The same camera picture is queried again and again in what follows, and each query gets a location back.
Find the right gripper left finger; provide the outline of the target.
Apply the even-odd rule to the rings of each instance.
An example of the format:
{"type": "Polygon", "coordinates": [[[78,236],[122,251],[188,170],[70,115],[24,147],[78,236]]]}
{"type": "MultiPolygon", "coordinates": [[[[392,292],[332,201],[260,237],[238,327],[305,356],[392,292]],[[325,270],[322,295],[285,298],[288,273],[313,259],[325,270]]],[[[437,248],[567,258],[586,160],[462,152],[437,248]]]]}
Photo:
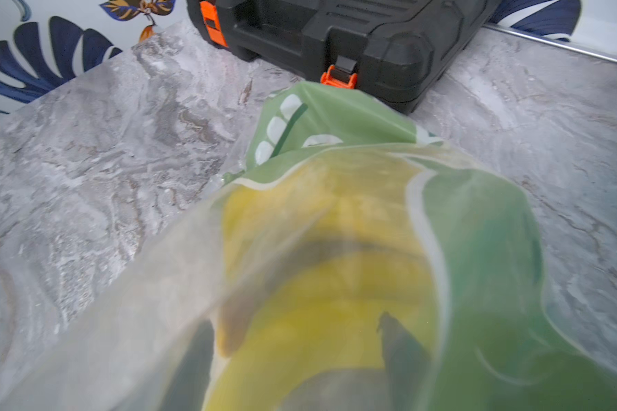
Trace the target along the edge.
{"type": "Polygon", "coordinates": [[[210,320],[185,332],[176,348],[178,364],[163,395],[159,410],[202,410],[214,359],[215,330],[210,320]]]}

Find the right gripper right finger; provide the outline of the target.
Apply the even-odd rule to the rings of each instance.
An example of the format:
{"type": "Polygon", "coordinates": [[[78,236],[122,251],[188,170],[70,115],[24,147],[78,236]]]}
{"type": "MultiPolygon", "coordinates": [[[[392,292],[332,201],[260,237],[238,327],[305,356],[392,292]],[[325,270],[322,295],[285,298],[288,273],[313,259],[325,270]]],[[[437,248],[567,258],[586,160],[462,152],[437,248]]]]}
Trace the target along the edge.
{"type": "Polygon", "coordinates": [[[384,312],[377,327],[393,410],[418,410],[430,353],[399,320],[384,312]]]}

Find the zip-top bag with bananas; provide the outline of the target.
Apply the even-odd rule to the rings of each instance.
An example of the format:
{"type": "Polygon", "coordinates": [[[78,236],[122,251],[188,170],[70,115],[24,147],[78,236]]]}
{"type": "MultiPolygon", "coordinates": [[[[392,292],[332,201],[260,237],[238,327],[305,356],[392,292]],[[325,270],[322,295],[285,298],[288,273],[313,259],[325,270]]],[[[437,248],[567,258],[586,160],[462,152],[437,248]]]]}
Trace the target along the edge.
{"type": "Polygon", "coordinates": [[[303,82],[1,409],[617,410],[545,278],[520,187],[303,82]]]}

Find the yellow bananas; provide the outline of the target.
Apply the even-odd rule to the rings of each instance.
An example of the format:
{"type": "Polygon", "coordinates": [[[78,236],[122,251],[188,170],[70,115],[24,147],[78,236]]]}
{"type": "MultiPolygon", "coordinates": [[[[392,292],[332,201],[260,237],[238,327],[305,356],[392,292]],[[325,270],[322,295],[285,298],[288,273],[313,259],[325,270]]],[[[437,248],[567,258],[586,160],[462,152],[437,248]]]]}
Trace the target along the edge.
{"type": "Polygon", "coordinates": [[[226,367],[207,410],[393,410],[379,318],[431,357],[440,308],[407,188],[423,169],[386,153],[324,152],[222,209],[233,293],[216,320],[226,367]]]}

